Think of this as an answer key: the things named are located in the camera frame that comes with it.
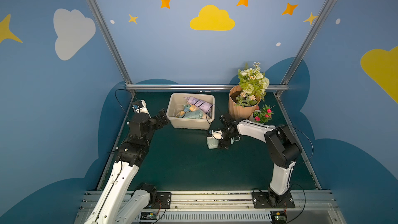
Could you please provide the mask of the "mint green umbrella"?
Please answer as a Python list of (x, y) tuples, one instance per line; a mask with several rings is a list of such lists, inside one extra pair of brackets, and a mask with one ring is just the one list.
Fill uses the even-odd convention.
[(187, 118), (187, 119), (202, 119), (203, 112), (201, 110), (194, 111), (194, 112), (184, 112), (180, 118)]
[(221, 140), (216, 140), (216, 139), (212, 138), (211, 132), (212, 132), (212, 130), (209, 130), (209, 132), (206, 135), (207, 146), (208, 146), (209, 149), (217, 149), (218, 145), (219, 145), (219, 142)]

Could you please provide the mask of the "beige umbrella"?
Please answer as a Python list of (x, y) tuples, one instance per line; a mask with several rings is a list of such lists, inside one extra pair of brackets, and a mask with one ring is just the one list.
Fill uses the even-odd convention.
[(194, 112), (194, 111), (200, 110), (198, 107), (196, 107), (196, 106), (194, 106), (194, 105), (186, 105), (185, 109), (186, 109), (186, 111), (188, 111), (188, 112)]

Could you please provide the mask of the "lilac purple umbrella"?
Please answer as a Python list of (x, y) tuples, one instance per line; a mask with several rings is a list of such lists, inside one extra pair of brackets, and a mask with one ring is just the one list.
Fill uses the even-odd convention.
[(212, 104), (210, 104), (210, 103), (208, 103), (208, 102), (206, 102), (206, 101), (197, 99), (197, 98), (192, 97), (192, 96), (190, 96), (190, 97), (185, 97), (185, 99), (187, 100), (187, 102), (188, 102), (191, 106), (195, 106), (196, 108), (199, 108), (202, 112), (204, 112), (204, 113), (207, 114), (208, 116), (210, 115), (211, 110), (212, 110)]

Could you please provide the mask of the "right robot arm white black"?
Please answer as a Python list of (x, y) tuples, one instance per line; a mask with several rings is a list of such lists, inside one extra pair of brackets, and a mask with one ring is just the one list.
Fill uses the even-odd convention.
[(267, 145), (268, 154), (274, 164), (272, 180), (269, 184), (266, 207), (279, 208), (289, 202), (290, 179), (302, 149), (287, 125), (264, 125), (247, 119), (234, 119), (230, 114), (220, 116), (224, 125), (218, 147), (229, 148), (231, 139), (236, 136), (249, 136)]

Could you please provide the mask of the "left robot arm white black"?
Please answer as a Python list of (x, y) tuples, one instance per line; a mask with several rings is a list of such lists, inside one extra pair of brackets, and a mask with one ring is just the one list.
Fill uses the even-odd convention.
[(129, 133), (116, 152), (111, 176), (86, 224), (131, 224), (141, 211), (156, 202), (156, 186), (141, 183), (126, 205), (122, 200), (149, 152), (154, 132), (169, 124), (164, 109), (154, 117), (145, 107), (129, 121)]

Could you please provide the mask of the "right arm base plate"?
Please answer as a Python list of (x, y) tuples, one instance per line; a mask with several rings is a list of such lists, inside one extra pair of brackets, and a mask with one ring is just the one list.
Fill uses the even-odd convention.
[(265, 191), (255, 191), (252, 193), (252, 201), (255, 208), (295, 208), (295, 203), (290, 192), (278, 196)]

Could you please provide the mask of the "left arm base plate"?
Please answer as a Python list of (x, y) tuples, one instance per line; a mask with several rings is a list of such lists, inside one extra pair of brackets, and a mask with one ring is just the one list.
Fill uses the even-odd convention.
[(149, 204), (144, 209), (170, 209), (171, 192), (157, 192), (156, 196), (150, 196)]

